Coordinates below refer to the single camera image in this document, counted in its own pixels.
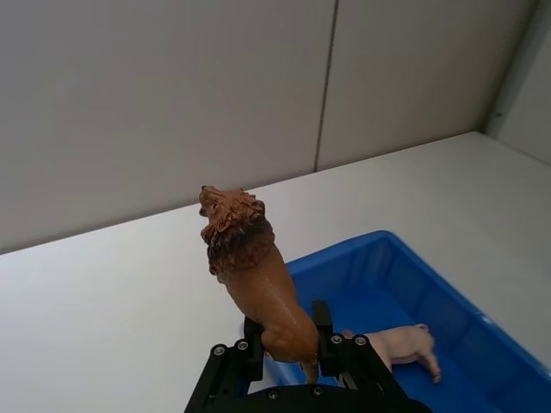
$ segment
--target toy pig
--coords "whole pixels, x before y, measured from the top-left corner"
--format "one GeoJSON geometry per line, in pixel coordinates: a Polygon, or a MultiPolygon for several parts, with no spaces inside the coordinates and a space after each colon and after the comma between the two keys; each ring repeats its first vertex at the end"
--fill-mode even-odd
{"type": "MultiPolygon", "coordinates": [[[[346,338],[352,333],[343,331],[346,338]]],[[[371,346],[392,372],[392,364],[407,364],[418,361],[432,374],[433,381],[440,381],[440,367],[432,349],[434,338],[425,324],[406,325],[395,329],[367,333],[371,346]]]]}
{"type": "Polygon", "coordinates": [[[318,330],[299,307],[294,283],[274,244],[264,204],[243,189],[201,188],[201,237],[210,273],[238,308],[264,328],[262,344],[276,361],[299,361],[308,383],[318,379],[318,330]]]}

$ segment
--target lion body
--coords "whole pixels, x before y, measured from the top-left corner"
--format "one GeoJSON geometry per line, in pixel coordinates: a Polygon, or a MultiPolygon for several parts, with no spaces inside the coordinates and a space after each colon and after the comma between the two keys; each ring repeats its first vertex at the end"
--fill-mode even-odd
{"type": "Polygon", "coordinates": [[[200,201],[209,225],[201,234],[208,244],[211,273],[226,286],[237,307],[263,326],[266,351],[277,361],[300,362],[307,381],[317,381],[318,331],[298,305],[263,203],[243,191],[206,188],[210,195],[203,189],[200,201]]]}

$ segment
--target blue plastic bin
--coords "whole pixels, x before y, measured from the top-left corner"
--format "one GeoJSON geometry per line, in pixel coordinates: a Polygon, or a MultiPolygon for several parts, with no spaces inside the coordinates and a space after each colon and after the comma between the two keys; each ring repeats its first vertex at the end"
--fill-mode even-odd
{"type": "MultiPolygon", "coordinates": [[[[349,239],[288,269],[300,305],[312,315],[312,301],[326,300],[336,331],[427,324],[442,382],[433,384],[418,363],[394,366],[393,373],[411,398],[435,412],[551,412],[551,373],[392,233],[349,239]]],[[[278,385],[304,383],[297,365],[267,363],[278,385]]],[[[333,378],[320,382],[337,385],[333,378]]]]}

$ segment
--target screw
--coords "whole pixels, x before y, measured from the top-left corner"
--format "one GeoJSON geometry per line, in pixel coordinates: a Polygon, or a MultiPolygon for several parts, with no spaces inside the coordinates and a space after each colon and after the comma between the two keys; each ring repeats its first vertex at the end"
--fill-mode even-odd
{"type": "Polygon", "coordinates": [[[359,336],[359,337],[356,337],[356,339],[354,340],[354,342],[358,345],[358,346],[363,346],[365,345],[365,343],[367,342],[365,337],[362,337],[362,336],[359,336]]]}
{"type": "Polygon", "coordinates": [[[213,350],[214,355],[223,355],[226,349],[223,346],[216,346],[213,350]]]}
{"type": "Polygon", "coordinates": [[[313,389],[312,389],[312,393],[314,396],[321,396],[322,394],[324,394],[324,389],[322,389],[321,387],[319,387],[318,385],[316,385],[313,389]]]}
{"type": "Polygon", "coordinates": [[[278,397],[279,397],[279,393],[277,392],[277,390],[272,389],[268,391],[268,398],[270,400],[276,400],[278,397]]]}

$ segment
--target table surface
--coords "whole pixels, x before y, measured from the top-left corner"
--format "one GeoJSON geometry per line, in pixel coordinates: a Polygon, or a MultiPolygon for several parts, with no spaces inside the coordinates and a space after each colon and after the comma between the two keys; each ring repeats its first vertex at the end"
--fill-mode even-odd
{"type": "MultiPolygon", "coordinates": [[[[394,231],[551,366],[546,165],[469,133],[253,192],[286,260],[394,231]]],[[[183,411],[242,321],[204,225],[187,206],[0,256],[0,411],[183,411]]]]}

